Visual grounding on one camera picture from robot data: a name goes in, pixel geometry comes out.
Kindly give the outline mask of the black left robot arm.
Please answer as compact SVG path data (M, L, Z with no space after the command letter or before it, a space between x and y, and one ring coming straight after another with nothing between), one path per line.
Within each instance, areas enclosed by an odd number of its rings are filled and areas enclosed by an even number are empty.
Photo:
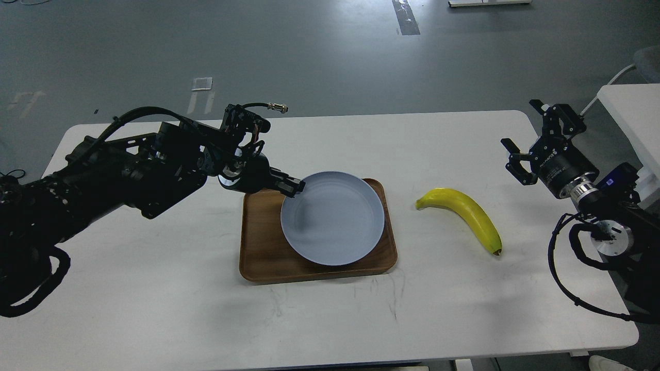
M153 219L209 177L235 192L301 193L304 181L271 167L262 154L259 135L271 124L252 107L229 104L219 128L139 107L114 117L98 137L85 137L57 172L27 184L2 174L2 317L39 306L71 266L57 245L123 205Z

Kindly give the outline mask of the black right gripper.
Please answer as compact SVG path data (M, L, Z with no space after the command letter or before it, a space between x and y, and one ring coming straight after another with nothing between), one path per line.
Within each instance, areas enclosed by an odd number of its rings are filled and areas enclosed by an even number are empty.
M577 149L570 139L586 132L584 118L568 104L544 104L530 99L530 105L542 116L541 135L522 153L510 138L501 143L509 152L505 169L524 186L537 183L547 186L556 199L569 197L564 188L578 178L596 180L600 171Z

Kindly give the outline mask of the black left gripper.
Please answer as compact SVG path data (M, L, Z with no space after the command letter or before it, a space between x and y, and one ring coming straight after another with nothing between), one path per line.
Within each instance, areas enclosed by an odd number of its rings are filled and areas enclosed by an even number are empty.
M306 185L305 181L271 167L264 154L250 158L237 179L219 175L218 181L223 188L236 192L260 192L273 186L273 190L289 198L302 193Z

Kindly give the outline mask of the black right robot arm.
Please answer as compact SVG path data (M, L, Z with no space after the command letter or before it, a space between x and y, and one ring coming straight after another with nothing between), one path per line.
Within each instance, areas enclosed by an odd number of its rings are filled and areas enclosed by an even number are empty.
M519 183L541 181L556 197L569 199L575 214L561 216L548 247L551 275L576 306L596 314L637 323L658 324L658 217L639 206L637 169L622 162L601 180L599 170L573 145L584 133L584 118L568 104L548 105L531 99L542 115L541 135L522 153L509 138L501 143L509 152L505 165ZM604 272L617 272L627 284L625 300L641 312L617 314L571 293L560 281L554 259L559 233L570 225L568 240L576 258Z

